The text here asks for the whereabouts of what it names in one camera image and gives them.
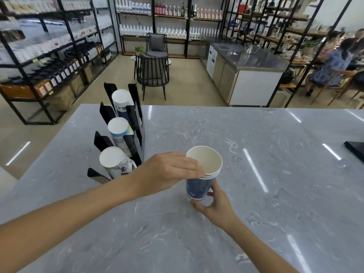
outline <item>black hair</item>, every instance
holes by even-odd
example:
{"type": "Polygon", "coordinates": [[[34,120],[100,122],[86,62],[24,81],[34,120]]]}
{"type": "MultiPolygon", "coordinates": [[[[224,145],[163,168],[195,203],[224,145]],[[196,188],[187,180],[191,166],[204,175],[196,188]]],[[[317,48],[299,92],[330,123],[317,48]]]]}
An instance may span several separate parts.
{"type": "Polygon", "coordinates": [[[340,31],[332,31],[328,34],[327,38],[328,40],[327,41],[330,41],[331,39],[335,38],[335,37],[338,37],[338,36],[343,36],[342,32],[340,31]]]}
{"type": "Polygon", "coordinates": [[[341,57],[345,60],[349,55],[349,50],[354,45],[355,39],[354,38],[348,38],[345,39],[343,42],[341,42],[339,49],[343,52],[341,53],[341,57]]]}

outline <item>paper cup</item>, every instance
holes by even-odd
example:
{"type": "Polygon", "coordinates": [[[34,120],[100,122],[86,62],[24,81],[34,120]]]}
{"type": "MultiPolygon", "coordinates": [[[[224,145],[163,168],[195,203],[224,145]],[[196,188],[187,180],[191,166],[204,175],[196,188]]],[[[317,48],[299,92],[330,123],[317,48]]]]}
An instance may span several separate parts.
{"type": "Polygon", "coordinates": [[[107,128],[109,129],[116,146],[119,147],[128,157],[131,157],[130,150],[123,137],[132,131],[128,121],[125,118],[113,118],[107,124],[107,128]]]}
{"type": "Polygon", "coordinates": [[[130,173],[136,164],[118,147],[107,147],[99,157],[100,164],[110,174],[112,179],[119,177],[123,173],[130,173]]]}
{"type": "Polygon", "coordinates": [[[202,200],[209,191],[212,180],[216,178],[222,167],[222,158],[220,154],[211,147],[196,146],[187,152],[187,157],[198,161],[207,173],[199,179],[188,179],[186,182],[186,190],[189,198],[194,200],[202,200]]]}
{"type": "Polygon", "coordinates": [[[117,116],[127,119],[128,123],[131,125],[125,108],[127,105],[134,105],[130,92],[124,89],[119,89],[112,93],[111,98],[114,103],[117,116]]]}

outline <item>kitchen island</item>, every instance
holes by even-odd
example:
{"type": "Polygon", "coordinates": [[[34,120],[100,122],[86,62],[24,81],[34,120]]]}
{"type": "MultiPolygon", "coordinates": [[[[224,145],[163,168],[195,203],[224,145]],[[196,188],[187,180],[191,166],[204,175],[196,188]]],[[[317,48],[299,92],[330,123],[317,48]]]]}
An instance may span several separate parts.
{"type": "MultiPolygon", "coordinates": [[[[343,142],[363,140],[364,111],[143,106],[143,112],[145,158],[197,145],[216,149],[224,163],[218,182],[236,214],[299,272],[362,272],[364,164],[343,142]]],[[[1,202],[0,224],[100,186],[86,175],[89,167],[106,174],[93,145],[96,130],[108,135],[99,105],[80,105],[1,202]]],[[[21,271],[49,272],[257,270],[189,205],[182,181],[109,211],[21,271]]]]}
{"type": "Polygon", "coordinates": [[[250,44],[202,37],[201,46],[209,46],[207,72],[229,105],[266,106],[289,65],[257,45],[249,49],[250,44]]]}

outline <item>hand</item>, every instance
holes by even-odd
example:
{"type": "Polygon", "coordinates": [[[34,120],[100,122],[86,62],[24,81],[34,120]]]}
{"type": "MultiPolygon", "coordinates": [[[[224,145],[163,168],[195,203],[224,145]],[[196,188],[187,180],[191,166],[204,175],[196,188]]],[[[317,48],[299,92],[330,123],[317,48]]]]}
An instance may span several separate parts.
{"type": "Polygon", "coordinates": [[[214,192],[207,193],[207,195],[214,197],[211,206],[203,206],[200,202],[194,200],[191,201],[191,204],[196,210],[206,216],[212,224],[228,232],[238,217],[229,202],[228,196],[220,188],[215,178],[211,188],[214,192]]]}
{"type": "Polygon", "coordinates": [[[186,153],[167,152],[153,155],[127,175],[133,187],[134,198],[147,196],[172,187],[182,179],[200,178],[206,175],[198,161],[186,157],[186,153]]]}

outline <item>cardboard box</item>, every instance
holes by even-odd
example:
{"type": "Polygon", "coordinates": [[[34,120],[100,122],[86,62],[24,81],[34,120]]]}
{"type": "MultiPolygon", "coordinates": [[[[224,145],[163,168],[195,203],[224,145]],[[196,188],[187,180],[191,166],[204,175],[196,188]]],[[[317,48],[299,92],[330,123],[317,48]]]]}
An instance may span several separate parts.
{"type": "Polygon", "coordinates": [[[89,65],[85,68],[85,73],[86,73],[87,80],[88,80],[89,82],[93,81],[93,75],[92,75],[92,72],[91,72],[91,64],[89,64],[89,65]]]}
{"type": "MultiPolygon", "coordinates": [[[[42,99],[48,92],[45,84],[49,82],[48,80],[43,80],[38,84],[34,85],[35,90],[37,91],[38,95],[42,99]]],[[[30,90],[29,86],[26,85],[12,85],[12,84],[2,84],[0,88],[7,95],[8,98],[22,98],[22,99],[35,99],[35,96],[30,90]]]]}
{"type": "Polygon", "coordinates": [[[49,104],[53,109],[68,110],[75,101],[70,86],[63,87],[59,92],[48,97],[49,104]]]}
{"type": "Polygon", "coordinates": [[[80,91],[84,88],[84,84],[82,82],[82,79],[80,75],[76,75],[71,81],[70,81],[70,88],[72,90],[73,95],[76,97],[80,94],[80,91]]]}

